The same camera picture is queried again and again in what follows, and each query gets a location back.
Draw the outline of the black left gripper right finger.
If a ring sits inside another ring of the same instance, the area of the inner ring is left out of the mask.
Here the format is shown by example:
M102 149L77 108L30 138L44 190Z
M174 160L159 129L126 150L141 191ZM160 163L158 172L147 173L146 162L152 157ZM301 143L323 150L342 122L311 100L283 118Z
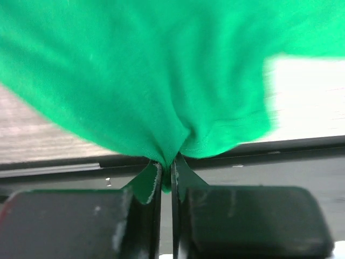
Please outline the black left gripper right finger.
M174 258L329 258L334 240L310 191L215 186L171 165Z

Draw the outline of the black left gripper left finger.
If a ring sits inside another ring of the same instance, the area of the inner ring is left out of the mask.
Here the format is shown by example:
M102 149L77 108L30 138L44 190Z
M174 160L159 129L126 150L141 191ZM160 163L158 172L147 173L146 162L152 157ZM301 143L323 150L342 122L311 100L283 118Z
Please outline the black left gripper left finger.
M162 167L121 189L13 192L1 209L1 258L158 258Z

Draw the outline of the green t shirt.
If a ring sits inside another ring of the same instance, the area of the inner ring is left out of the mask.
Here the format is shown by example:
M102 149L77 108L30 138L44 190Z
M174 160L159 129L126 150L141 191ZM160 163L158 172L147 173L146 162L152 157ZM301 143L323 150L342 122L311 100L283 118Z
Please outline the green t shirt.
M169 168L275 129L280 54L344 56L344 1L1 1L1 83L101 147Z

